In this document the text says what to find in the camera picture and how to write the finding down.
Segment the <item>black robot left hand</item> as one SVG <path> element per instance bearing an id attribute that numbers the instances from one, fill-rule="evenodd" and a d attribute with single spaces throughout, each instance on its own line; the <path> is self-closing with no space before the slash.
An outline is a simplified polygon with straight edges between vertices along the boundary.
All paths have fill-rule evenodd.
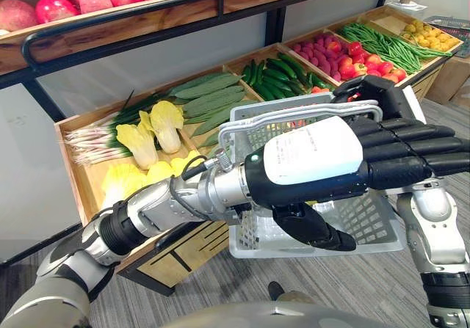
<path id="1" fill-rule="evenodd" d="M 244 162 L 254 203 L 272 212 L 292 238 L 321 249 L 352 251 L 353 237 L 312 207 L 469 170 L 469 141 L 443 125 L 396 118 L 338 116 L 272 138 Z"/>

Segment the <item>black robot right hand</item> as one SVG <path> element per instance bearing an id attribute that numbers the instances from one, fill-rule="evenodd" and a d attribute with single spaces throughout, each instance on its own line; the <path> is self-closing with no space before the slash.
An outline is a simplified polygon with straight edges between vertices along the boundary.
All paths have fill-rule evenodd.
<path id="1" fill-rule="evenodd" d="M 396 87 L 393 81 L 379 76 L 365 75 L 350 79 L 333 91 L 332 103 L 375 100 L 385 120 L 393 118 L 417 119 L 426 123 L 420 103 L 410 85 Z"/>

